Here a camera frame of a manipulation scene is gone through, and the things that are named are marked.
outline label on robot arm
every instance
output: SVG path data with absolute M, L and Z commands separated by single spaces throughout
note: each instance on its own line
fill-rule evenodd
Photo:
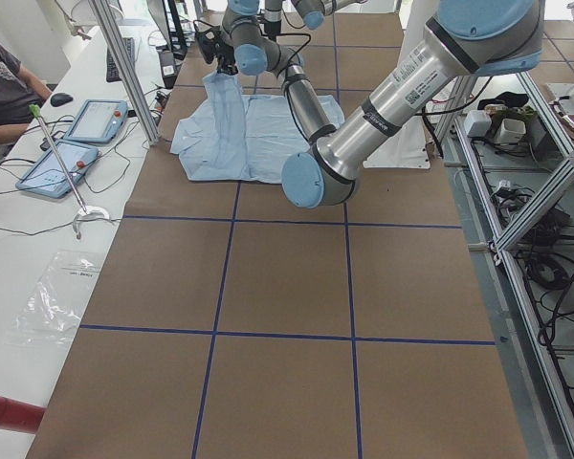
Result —
M 423 45 L 419 45 L 412 50 L 390 76 L 396 88 L 405 83 L 413 88 L 404 97 L 404 101 L 411 108 L 423 105 L 425 100 L 436 94 L 446 84 L 447 79 L 439 69 L 430 69 L 422 75 L 416 74 L 416 71 L 429 60 L 423 48 Z

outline black mouse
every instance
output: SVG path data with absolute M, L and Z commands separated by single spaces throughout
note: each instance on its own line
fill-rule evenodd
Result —
M 73 100 L 73 97 L 70 94 L 55 93 L 51 96 L 51 98 L 49 99 L 49 102 L 51 103 L 51 105 L 53 107 L 59 107 L 59 106 L 63 105 L 64 103 L 71 102 L 72 100 Z

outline white desk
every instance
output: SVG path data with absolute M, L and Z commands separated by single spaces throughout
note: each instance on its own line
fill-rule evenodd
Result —
M 157 54 L 154 48 L 147 45 L 152 30 L 147 27 L 124 28 L 121 31 L 123 36 L 137 38 L 136 69 L 145 92 L 153 89 L 154 83 L 162 84 Z M 68 93 L 75 100 L 58 108 L 47 103 L 42 109 L 45 120 L 75 115 L 88 98 L 127 99 L 122 83 L 105 82 L 105 53 L 106 43 L 98 32 L 55 90 Z M 150 94 L 147 99 L 152 100 L 153 97 L 154 94 Z M 39 149 L 42 137 L 40 130 L 24 136 L 9 157 L 38 159 L 42 153 Z M 101 151 L 108 150 L 113 143 Z M 140 126 L 121 144 L 119 151 L 132 164 L 118 184 L 102 194 L 91 193 L 82 182 L 78 187 L 87 204 L 108 209 L 111 218 L 122 217 L 125 202 L 143 165 L 146 142 Z M 125 166 L 123 158 L 111 153 L 94 165 L 87 179 L 94 188 L 104 187 L 117 179 Z M 9 166 L 9 169 L 21 176 L 27 167 Z M 0 191 L 14 189 L 15 182 L 11 174 L 0 170 Z M 22 192 L 0 195 L 0 227 L 25 231 L 43 230 L 71 221 L 77 209 L 77 201 L 72 193 L 59 201 L 45 200 Z M 47 405 L 67 349 L 16 347 L 7 343 L 6 334 L 25 306 L 35 282 L 57 251 L 90 251 L 106 255 L 117 227 L 117 223 L 101 221 L 84 223 L 80 240 L 75 238 L 70 226 L 35 237 L 0 231 L 0 395 L 31 404 Z M 0 430 L 0 459 L 25 457 L 32 440 L 32 435 Z

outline red cup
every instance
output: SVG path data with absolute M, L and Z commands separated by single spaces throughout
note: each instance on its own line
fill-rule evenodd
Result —
M 44 414 L 45 408 L 0 396 L 0 428 L 36 433 Z

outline keyboard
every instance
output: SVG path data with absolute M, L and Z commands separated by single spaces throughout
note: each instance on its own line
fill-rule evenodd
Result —
M 127 50 L 127 54 L 132 61 L 132 64 L 136 63 L 136 53 L 134 50 L 134 38 L 131 36 L 122 38 L 123 44 L 125 45 L 125 49 Z M 112 83 L 113 81 L 121 81 L 121 77 L 119 75 L 119 69 L 117 68 L 117 64 L 115 63 L 115 59 L 111 56 L 111 52 L 106 50 L 106 82 Z

